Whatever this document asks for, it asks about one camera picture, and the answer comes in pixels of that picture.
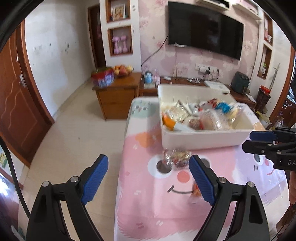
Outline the blue foil candy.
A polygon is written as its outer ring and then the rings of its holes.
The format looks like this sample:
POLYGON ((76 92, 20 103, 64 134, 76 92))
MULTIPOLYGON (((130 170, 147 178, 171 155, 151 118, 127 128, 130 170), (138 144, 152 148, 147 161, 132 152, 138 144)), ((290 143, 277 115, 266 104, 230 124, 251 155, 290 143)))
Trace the blue foil candy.
POLYGON ((221 111, 223 114, 227 114, 231 111, 232 106, 226 102, 218 102, 216 104, 215 110, 221 111))

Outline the large clear printed biscuit bag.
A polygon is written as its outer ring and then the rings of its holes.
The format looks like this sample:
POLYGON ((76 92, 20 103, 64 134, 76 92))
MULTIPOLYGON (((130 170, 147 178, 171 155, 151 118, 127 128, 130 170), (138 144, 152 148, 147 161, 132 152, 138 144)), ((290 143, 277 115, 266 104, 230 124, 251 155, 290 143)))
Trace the large clear printed biscuit bag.
POLYGON ((225 131, 232 129, 224 114, 215 109, 202 110, 199 113, 199 118, 203 123, 204 130, 225 131))

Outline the clear nut candy pack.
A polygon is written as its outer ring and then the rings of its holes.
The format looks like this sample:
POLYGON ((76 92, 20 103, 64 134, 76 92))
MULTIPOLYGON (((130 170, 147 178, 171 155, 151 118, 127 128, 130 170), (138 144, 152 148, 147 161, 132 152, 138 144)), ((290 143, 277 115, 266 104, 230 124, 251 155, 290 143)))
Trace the clear nut candy pack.
POLYGON ((165 150, 162 163, 169 169, 180 170, 188 166, 191 156, 191 151, 179 149, 165 150))

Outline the orange white snack stick pack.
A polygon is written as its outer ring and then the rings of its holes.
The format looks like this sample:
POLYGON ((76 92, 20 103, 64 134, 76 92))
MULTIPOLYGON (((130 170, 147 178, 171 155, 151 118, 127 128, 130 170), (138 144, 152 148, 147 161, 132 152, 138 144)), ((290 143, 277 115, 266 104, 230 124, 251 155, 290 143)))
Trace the orange white snack stick pack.
POLYGON ((180 125, 172 120, 168 115, 162 115, 163 125, 170 131, 181 131, 180 125))

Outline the red white triangular snack pack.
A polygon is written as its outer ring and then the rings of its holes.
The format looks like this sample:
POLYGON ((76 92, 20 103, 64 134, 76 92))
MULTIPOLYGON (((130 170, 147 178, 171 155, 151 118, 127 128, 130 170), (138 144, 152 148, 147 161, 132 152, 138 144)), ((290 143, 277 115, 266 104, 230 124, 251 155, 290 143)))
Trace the red white triangular snack pack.
POLYGON ((199 104, 199 108, 201 108, 202 110, 215 109, 219 103, 221 103, 220 99, 213 98, 208 101, 201 101, 199 104))

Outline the dark date snack pack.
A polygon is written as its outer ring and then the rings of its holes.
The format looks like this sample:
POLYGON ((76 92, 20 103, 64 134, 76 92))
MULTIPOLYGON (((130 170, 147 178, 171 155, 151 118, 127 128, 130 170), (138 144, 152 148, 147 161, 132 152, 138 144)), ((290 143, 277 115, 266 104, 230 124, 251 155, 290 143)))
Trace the dark date snack pack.
POLYGON ((203 123, 201 122, 201 119, 199 117, 189 118, 188 126, 196 131, 204 130, 203 123))

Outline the red white label snack bag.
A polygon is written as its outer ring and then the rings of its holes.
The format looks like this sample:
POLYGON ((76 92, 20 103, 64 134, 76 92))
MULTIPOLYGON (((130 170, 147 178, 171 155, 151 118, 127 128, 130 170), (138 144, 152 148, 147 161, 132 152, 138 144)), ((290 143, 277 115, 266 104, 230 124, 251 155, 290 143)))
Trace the red white label snack bag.
POLYGON ((183 122, 186 118, 188 118, 191 115, 181 101, 177 101, 177 103, 174 106, 168 108, 165 111, 165 114, 169 118, 177 122, 183 122))

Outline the red lidded dark container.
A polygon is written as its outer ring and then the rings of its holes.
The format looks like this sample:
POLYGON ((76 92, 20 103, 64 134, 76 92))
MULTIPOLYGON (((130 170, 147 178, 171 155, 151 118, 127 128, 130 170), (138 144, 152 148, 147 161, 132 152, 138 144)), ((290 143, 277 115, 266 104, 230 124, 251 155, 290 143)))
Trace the red lidded dark container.
POLYGON ((255 111, 260 111, 261 113, 263 112, 263 109, 270 99, 270 92, 271 90, 267 87, 263 85, 260 86, 256 97, 255 111))

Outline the small clear candy pack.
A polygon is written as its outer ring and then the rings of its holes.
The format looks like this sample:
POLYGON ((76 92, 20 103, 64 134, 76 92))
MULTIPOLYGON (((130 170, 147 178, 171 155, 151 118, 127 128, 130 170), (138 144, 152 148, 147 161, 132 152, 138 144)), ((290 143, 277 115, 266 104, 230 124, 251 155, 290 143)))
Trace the small clear candy pack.
POLYGON ((198 187, 198 185, 196 184, 196 182, 193 184, 193 190, 190 196, 193 200, 197 200, 198 198, 202 198, 202 194, 201 191, 198 187))

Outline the white set-top box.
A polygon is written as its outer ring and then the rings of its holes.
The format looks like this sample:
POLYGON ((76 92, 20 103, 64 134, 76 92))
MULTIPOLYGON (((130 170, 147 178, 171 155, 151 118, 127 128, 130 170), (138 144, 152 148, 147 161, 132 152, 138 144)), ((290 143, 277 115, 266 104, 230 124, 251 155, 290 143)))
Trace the white set-top box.
POLYGON ((204 84, 213 90, 219 90, 220 92, 222 92, 224 94, 230 94, 230 89, 225 84, 223 84, 221 82, 205 80, 204 84))

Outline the white power strip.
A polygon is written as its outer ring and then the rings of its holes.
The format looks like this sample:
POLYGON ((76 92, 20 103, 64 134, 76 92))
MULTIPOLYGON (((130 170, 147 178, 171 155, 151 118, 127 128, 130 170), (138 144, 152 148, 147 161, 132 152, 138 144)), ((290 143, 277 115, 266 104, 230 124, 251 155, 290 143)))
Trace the white power strip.
POLYGON ((206 71, 209 71, 210 73, 215 73, 217 72, 218 68, 210 65, 196 63, 195 70, 199 73, 205 73, 206 71))

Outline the wooden door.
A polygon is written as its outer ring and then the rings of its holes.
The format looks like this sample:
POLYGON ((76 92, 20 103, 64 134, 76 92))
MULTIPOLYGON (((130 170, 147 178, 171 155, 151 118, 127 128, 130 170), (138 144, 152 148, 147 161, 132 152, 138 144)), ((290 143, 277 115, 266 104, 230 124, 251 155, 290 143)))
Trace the wooden door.
POLYGON ((21 22, 1 51, 1 137, 29 167, 53 123, 32 74, 21 22))

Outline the blue snow globe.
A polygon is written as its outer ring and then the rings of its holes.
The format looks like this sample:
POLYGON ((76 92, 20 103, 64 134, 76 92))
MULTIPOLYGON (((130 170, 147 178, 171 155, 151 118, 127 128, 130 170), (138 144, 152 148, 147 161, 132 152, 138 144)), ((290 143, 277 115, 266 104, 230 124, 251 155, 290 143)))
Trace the blue snow globe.
POLYGON ((146 84, 151 84, 151 83, 153 83, 153 78, 152 78, 152 73, 151 73, 151 72, 146 71, 146 72, 144 73, 144 82, 145 82, 146 84))

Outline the pink dumbbells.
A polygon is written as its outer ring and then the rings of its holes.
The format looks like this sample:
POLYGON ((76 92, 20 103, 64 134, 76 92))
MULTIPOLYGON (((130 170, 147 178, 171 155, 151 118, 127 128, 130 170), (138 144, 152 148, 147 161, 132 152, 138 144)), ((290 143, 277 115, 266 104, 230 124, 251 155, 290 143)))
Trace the pink dumbbells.
POLYGON ((121 37, 119 37, 119 36, 113 36, 112 37, 112 42, 114 44, 113 53, 115 55, 128 52, 128 48, 127 48, 127 45, 126 45, 126 40, 127 40, 126 35, 122 35, 121 37))

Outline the framed picture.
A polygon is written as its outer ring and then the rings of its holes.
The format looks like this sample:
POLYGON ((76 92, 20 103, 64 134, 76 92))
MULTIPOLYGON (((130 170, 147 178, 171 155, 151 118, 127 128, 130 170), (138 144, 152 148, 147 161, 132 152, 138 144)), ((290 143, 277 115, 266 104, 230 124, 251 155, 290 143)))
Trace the framed picture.
POLYGON ((113 7, 113 20, 121 20, 125 18, 125 4, 120 4, 113 7))

